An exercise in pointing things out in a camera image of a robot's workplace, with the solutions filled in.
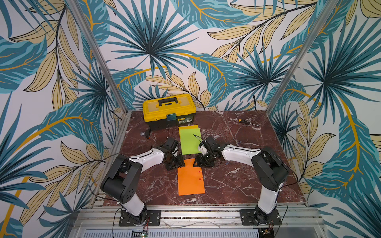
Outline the yellow paper sheet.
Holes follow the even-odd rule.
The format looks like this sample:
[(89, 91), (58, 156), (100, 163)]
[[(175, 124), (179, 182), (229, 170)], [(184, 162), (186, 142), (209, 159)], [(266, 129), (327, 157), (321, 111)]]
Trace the yellow paper sheet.
[(183, 126), (183, 127), (179, 127), (179, 131), (181, 130), (191, 130), (191, 129), (198, 129), (198, 125), (192, 125), (192, 126)]

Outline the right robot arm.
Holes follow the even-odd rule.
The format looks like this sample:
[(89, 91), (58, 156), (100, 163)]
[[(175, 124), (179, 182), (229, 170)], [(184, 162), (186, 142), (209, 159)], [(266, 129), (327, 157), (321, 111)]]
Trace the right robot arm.
[(200, 154), (195, 158), (194, 167), (212, 168), (217, 160), (234, 161), (252, 166), (262, 184), (260, 199), (255, 209), (240, 210), (244, 226), (281, 225), (277, 210), (277, 198), (286, 181), (290, 168), (270, 147), (250, 149), (232, 144), (219, 144), (213, 137), (200, 142)]

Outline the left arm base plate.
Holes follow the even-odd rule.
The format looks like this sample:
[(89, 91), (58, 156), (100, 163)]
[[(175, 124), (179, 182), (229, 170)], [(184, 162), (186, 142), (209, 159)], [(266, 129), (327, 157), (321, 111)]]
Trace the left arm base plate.
[(161, 210), (143, 210), (139, 216), (134, 216), (129, 212), (122, 210), (119, 221), (120, 227), (158, 227), (161, 220)]

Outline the lime green paper sheet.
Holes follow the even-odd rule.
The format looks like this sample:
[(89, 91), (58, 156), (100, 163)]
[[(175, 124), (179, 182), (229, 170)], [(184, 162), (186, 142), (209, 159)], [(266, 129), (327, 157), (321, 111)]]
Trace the lime green paper sheet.
[(199, 144), (202, 141), (199, 128), (179, 128), (180, 144), (183, 155), (199, 154)]

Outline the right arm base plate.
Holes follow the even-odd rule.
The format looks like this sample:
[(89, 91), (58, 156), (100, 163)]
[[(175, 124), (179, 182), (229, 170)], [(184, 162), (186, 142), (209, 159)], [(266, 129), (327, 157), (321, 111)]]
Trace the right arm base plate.
[(269, 214), (257, 209), (242, 209), (239, 212), (243, 226), (272, 226), (282, 224), (281, 217), (276, 209)]

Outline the orange paper sheet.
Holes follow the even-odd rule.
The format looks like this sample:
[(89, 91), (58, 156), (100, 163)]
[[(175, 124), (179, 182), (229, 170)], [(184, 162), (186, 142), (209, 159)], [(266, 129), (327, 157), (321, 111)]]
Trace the orange paper sheet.
[(204, 181), (199, 180), (203, 178), (203, 174), (199, 173), (202, 169), (194, 167), (194, 161), (194, 158), (186, 159), (185, 166), (178, 168), (179, 196), (205, 193)]

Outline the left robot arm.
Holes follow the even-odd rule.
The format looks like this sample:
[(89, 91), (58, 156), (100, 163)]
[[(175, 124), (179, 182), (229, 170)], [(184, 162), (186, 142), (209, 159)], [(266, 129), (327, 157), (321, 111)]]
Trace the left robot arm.
[(150, 221), (147, 205), (137, 195), (141, 174), (151, 167), (164, 164), (167, 171), (185, 166), (178, 154), (179, 143), (167, 138), (165, 143), (136, 156), (119, 154), (101, 182), (101, 190), (122, 206), (120, 225), (147, 225)]

